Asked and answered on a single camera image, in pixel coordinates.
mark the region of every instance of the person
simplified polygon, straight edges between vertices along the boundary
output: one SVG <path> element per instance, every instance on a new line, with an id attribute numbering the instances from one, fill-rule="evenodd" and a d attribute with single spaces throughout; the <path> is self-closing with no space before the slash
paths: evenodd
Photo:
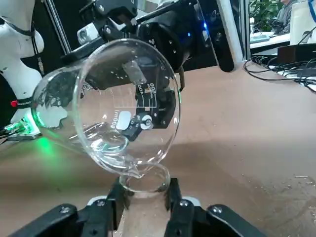
<path id="1" fill-rule="evenodd" d="M 278 12 L 276 19 L 283 24 L 282 31 L 284 33 L 290 32 L 292 5 L 297 2 L 297 0 L 281 0 L 281 3 L 283 3 L 284 6 Z"/>

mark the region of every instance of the table surface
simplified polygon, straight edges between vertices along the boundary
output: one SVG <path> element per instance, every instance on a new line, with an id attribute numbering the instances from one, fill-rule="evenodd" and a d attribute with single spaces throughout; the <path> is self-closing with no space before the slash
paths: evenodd
<path id="1" fill-rule="evenodd" d="M 287 42 L 287 41 L 290 41 L 290 33 L 272 37 L 272 38 L 270 38 L 269 41 L 259 42 L 259 43 L 251 43 L 250 48 L 259 48 L 259 47 L 272 45 L 272 44 L 276 44 L 276 43 L 283 43 L 283 42 Z"/>
<path id="2" fill-rule="evenodd" d="M 315 104 L 297 83 L 242 69 L 187 72 L 180 127 L 163 164 L 203 207 L 228 205 L 268 236 L 315 236 Z M 45 137 L 1 145 L 0 236 L 56 205 L 83 208 L 115 178 Z"/>

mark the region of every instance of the glass beaker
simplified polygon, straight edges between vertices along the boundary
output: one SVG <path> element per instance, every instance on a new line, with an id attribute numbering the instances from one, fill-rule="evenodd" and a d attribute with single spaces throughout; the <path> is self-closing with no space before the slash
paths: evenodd
<path id="1" fill-rule="evenodd" d="M 138 176 L 137 165 L 160 162 L 174 140 L 178 85 L 155 48 L 119 39 L 45 76 L 32 115 L 43 135 L 84 149 L 108 171 Z"/>

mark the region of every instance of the red button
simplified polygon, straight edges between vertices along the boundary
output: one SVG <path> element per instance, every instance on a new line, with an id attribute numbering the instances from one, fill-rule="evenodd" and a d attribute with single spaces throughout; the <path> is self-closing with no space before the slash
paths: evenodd
<path id="1" fill-rule="evenodd" d="M 11 101 L 11 106 L 12 107 L 17 107 L 18 106 L 18 101 L 17 100 Z"/>

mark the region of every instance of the metal rod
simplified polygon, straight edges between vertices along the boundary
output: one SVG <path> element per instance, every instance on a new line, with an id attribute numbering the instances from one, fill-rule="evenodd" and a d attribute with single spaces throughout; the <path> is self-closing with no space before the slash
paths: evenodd
<path id="1" fill-rule="evenodd" d="M 249 0 L 239 1 L 240 7 L 240 33 L 242 38 L 242 47 L 244 50 L 244 59 L 251 58 L 250 54 L 250 32 L 249 32 Z"/>
<path id="2" fill-rule="evenodd" d="M 60 44 L 63 48 L 64 54 L 70 53 L 71 48 L 70 48 L 68 39 L 66 37 L 63 25 L 61 24 L 60 18 L 58 16 L 54 2 L 52 0 L 46 0 L 45 6 L 47 8 L 48 14 L 55 28 Z"/>

